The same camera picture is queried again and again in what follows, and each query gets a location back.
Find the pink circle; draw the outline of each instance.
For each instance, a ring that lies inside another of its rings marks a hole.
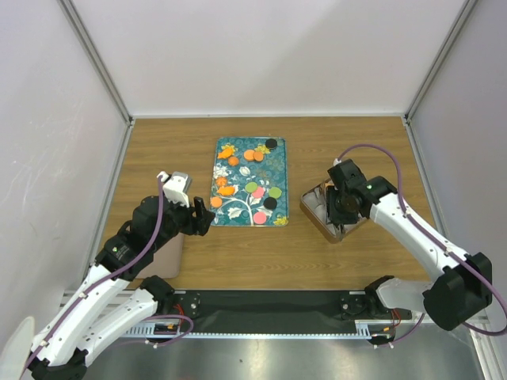
[[[264,224],[266,223],[266,220],[268,220],[268,217],[264,212],[259,211],[257,214],[253,216],[253,222],[255,224]]]
[[[257,190],[252,193],[253,198],[262,198],[263,195],[264,189],[261,186],[259,186]]]

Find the gray floor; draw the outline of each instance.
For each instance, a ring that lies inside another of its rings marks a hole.
[[[469,332],[423,325],[394,349],[364,340],[183,339],[105,351],[86,380],[478,380]]]

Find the floral placemat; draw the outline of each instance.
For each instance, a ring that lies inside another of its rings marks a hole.
[[[287,151],[280,137],[223,137],[216,144],[212,226],[288,223]]]

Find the white panel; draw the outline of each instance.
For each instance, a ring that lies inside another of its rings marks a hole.
[[[463,0],[74,0],[137,116],[405,112]]]
[[[450,238],[493,262],[507,297],[507,2],[479,2],[414,118]],[[505,317],[488,310],[495,329]],[[507,338],[502,337],[504,356]]]
[[[0,51],[1,351],[81,279],[125,125],[57,1],[0,2]]]

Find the wood surface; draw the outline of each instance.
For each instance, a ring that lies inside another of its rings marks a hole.
[[[203,197],[208,205],[215,144],[224,136],[286,139],[289,223],[285,227],[212,227],[205,237],[185,237],[180,275],[170,280],[173,287],[357,289],[384,275],[427,279],[419,263],[372,221],[343,242],[330,244],[299,209],[300,196],[327,178],[326,171],[345,148],[374,143],[398,158],[407,201],[433,224],[398,117],[137,120],[104,238],[131,218],[142,198],[156,195],[156,176],[161,170],[188,173],[193,178],[189,195]],[[381,152],[361,148],[347,157],[367,178],[381,175],[396,183],[395,167]]]

